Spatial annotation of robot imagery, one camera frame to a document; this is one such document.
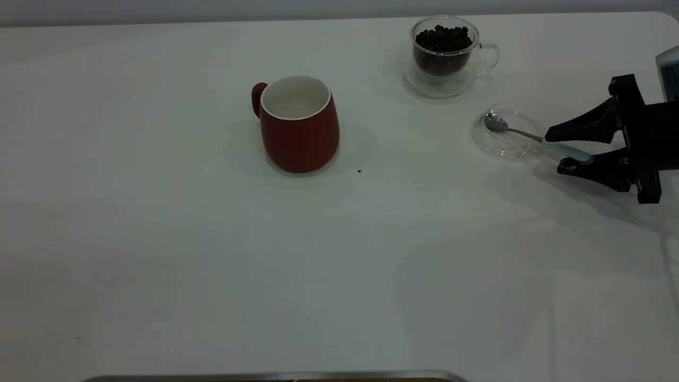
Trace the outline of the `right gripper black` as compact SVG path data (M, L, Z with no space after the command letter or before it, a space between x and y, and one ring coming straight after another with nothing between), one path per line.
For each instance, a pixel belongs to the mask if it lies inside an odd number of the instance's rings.
M611 98L582 116L551 126L545 138L611 143L621 131L625 147L592 155L587 162L562 159L557 172L618 193L628 193L635 185L640 205L657 204L662 195L660 172L678 167L677 102L646 104L632 74L612 78L608 91Z

